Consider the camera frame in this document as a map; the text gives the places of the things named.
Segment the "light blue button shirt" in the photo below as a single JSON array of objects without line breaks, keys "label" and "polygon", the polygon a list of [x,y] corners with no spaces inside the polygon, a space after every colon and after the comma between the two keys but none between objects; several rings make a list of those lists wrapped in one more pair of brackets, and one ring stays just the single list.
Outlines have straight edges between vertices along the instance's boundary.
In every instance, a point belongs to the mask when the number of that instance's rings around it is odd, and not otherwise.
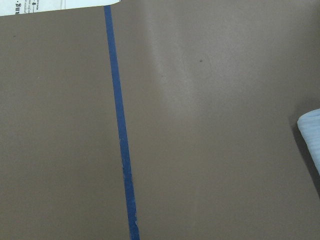
[{"label": "light blue button shirt", "polygon": [[317,172],[320,173],[320,109],[312,110],[300,116],[297,126]]}]

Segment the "clear plastic bag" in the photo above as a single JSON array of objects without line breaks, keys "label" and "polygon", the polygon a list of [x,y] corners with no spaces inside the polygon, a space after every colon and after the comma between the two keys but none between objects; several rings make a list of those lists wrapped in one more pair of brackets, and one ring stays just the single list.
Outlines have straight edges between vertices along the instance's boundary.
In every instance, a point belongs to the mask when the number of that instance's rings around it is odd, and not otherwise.
[{"label": "clear plastic bag", "polygon": [[0,16],[109,6],[120,0],[0,0]]}]

